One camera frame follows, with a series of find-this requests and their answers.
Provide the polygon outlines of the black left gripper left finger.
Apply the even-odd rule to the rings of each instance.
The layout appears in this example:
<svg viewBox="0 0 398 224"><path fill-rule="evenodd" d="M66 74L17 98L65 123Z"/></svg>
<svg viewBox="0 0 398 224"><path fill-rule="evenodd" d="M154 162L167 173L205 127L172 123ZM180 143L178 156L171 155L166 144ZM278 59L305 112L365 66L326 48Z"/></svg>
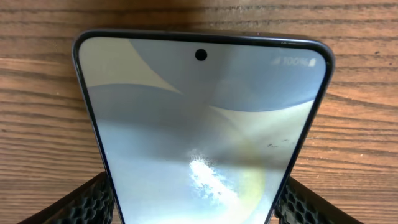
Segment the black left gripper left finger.
<svg viewBox="0 0 398 224"><path fill-rule="evenodd" d="M19 224L110 224L115 197L102 172Z"/></svg>

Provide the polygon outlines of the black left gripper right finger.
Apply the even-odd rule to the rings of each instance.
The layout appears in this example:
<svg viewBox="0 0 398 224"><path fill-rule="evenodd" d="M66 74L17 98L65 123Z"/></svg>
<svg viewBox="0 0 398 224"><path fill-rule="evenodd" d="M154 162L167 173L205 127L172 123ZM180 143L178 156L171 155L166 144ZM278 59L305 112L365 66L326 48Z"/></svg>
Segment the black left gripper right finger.
<svg viewBox="0 0 398 224"><path fill-rule="evenodd" d="M289 177L274 207L279 224L362 224Z"/></svg>

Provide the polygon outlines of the smartphone with blue screen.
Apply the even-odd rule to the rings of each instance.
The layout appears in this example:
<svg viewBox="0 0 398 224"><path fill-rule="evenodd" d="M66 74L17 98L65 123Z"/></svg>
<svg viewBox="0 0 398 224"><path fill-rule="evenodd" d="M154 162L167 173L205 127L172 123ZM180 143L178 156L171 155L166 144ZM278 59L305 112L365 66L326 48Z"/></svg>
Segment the smartphone with blue screen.
<svg viewBox="0 0 398 224"><path fill-rule="evenodd" d="M92 29L72 59L123 223L269 223L335 68L287 34Z"/></svg>

